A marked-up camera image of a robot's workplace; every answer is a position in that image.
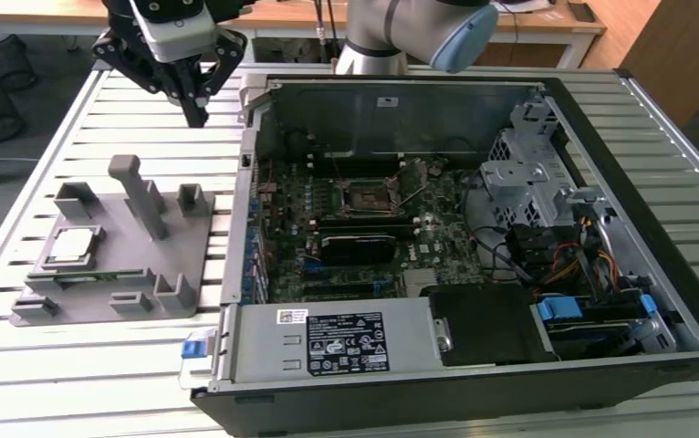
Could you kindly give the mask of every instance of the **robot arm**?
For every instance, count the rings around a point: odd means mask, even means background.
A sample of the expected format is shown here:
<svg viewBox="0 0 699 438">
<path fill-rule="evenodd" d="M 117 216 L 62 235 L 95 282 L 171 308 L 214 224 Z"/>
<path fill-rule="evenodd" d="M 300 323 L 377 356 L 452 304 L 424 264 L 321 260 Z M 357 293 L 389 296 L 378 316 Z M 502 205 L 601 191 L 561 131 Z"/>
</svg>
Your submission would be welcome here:
<svg viewBox="0 0 699 438">
<path fill-rule="evenodd" d="M 462 71 L 496 30 L 489 0 L 354 0 L 346 16 L 342 74 L 405 72 L 405 54 L 448 73 Z"/>
<path fill-rule="evenodd" d="M 162 91 L 187 125 L 208 120 L 205 105 L 244 57 L 244 34 L 216 23 L 237 18 L 256 0 L 103 0 L 107 29 L 91 51 L 142 89 Z M 201 54 L 216 63 L 201 70 Z"/>
<path fill-rule="evenodd" d="M 208 99 L 244 56 L 246 38 L 216 23 L 257 0 L 102 0 L 107 29 L 91 50 L 150 93 L 162 91 L 190 127 L 208 119 Z M 405 53 L 454 73 L 470 65 L 493 34 L 489 0 L 352 0 L 340 73 L 401 74 Z M 201 55 L 216 64 L 201 70 Z"/>
</svg>

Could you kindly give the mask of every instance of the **blue connector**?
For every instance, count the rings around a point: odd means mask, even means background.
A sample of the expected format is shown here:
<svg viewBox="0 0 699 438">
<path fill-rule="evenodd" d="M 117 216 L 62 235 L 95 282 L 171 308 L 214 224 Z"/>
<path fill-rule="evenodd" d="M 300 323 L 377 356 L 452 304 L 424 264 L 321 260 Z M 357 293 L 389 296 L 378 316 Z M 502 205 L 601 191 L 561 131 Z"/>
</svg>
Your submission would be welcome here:
<svg viewBox="0 0 699 438">
<path fill-rule="evenodd" d="M 386 285 L 386 280 L 376 280 L 373 282 L 373 297 L 378 298 L 382 294 L 382 287 Z"/>
<path fill-rule="evenodd" d="M 250 199 L 249 200 L 249 215 L 257 214 L 258 210 L 260 210 L 260 203 L 257 199 Z"/>
<path fill-rule="evenodd" d="M 322 264 L 320 262 L 317 262 L 316 260 L 310 260 L 310 259 L 305 259 L 302 261 L 302 268 L 304 269 L 321 269 L 322 268 Z"/>
<path fill-rule="evenodd" d="M 573 297 L 546 297 L 536 304 L 542 321 L 581 318 L 580 305 Z"/>
<path fill-rule="evenodd" d="M 185 340 L 181 342 L 181 359 L 197 359 L 206 356 L 205 340 Z"/>
<path fill-rule="evenodd" d="M 649 294 L 642 294 L 641 297 L 638 297 L 638 300 L 641 301 L 641 306 L 644 306 L 644 310 L 646 310 L 648 315 L 652 315 L 654 312 L 657 312 L 657 305 L 654 304 L 654 300 Z"/>
</svg>

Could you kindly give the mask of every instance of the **circuit board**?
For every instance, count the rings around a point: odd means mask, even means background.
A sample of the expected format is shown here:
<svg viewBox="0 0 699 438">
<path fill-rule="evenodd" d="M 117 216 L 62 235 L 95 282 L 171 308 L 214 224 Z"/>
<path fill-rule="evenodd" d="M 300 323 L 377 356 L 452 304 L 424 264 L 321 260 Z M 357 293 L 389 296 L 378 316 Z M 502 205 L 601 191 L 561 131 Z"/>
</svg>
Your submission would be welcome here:
<svg viewBox="0 0 699 438">
<path fill-rule="evenodd" d="M 258 184 L 268 302 L 406 297 L 402 274 L 413 269 L 432 269 L 440 285 L 484 281 L 458 205 L 470 170 L 452 169 L 432 156 L 394 160 L 384 177 L 353 178 L 352 170 L 340 171 L 342 164 L 336 161 L 269 162 L 268 166 L 258 173 L 268 175 Z M 356 221 L 368 224 L 380 217 L 410 233 L 389 237 L 397 233 L 392 226 L 388 233 L 373 226 L 366 233 L 357 232 L 365 225 Z M 326 226 L 329 221 L 340 226 Z M 326 243 L 342 245 L 342 239 L 358 235 L 382 241 L 380 249 L 392 257 L 378 254 L 382 251 L 360 251 L 353 260 L 377 256 L 384 261 L 358 266 L 329 264 L 320 258 L 328 256 Z"/>
</svg>

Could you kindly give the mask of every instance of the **aluminum slotted table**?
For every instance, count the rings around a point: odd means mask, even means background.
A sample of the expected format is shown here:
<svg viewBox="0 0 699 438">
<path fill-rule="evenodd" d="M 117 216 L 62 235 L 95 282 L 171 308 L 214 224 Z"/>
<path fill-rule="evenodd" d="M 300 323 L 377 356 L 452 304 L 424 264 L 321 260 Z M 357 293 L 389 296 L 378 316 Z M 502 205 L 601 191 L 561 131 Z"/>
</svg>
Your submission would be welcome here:
<svg viewBox="0 0 699 438">
<path fill-rule="evenodd" d="M 217 322 L 218 289 L 230 222 L 230 194 L 242 127 L 241 75 L 326 73 L 320 66 L 237 69 L 208 110 L 201 130 L 183 128 L 179 109 L 113 71 L 93 71 L 0 228 L 0 436 L 226 436 L 179 388 L 179 344 Z M 433 74 L 414 68 L 413 75 Z M 612 72 L 474 69 L 474 76 L 556 76 L 612 150 L 699 276 L 699 153 L 644 91 Z M 574 149 L 577 167 L 592 181 Z M 6 318 L 41 250 L 57 209 L 49 199 L 63 182 L 119 193 L 105 176 L 113 154 L 137 154 L 139 173 L 162 192 L 179 183 L 214 191 L 198 314 L 189 319 L 15 328 Z M 692 436 L 699 434 L 699 381 L 644 394 L 613 408 L 549 412 L 330 433 L 386 436 Z"/>
</svg>

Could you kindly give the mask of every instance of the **warning label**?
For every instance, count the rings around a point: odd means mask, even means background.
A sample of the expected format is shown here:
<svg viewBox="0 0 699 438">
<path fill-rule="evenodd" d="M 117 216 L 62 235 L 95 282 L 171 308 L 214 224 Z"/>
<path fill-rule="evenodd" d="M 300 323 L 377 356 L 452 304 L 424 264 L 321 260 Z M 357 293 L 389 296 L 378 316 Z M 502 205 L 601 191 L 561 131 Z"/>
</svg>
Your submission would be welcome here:
<svg viewBox="0 0 699 438">
<path fill-rule="evenodd" d="M 308 317 L 305 336 L 313 376 L 389 370 L 381 313 Z"/>
</svg>

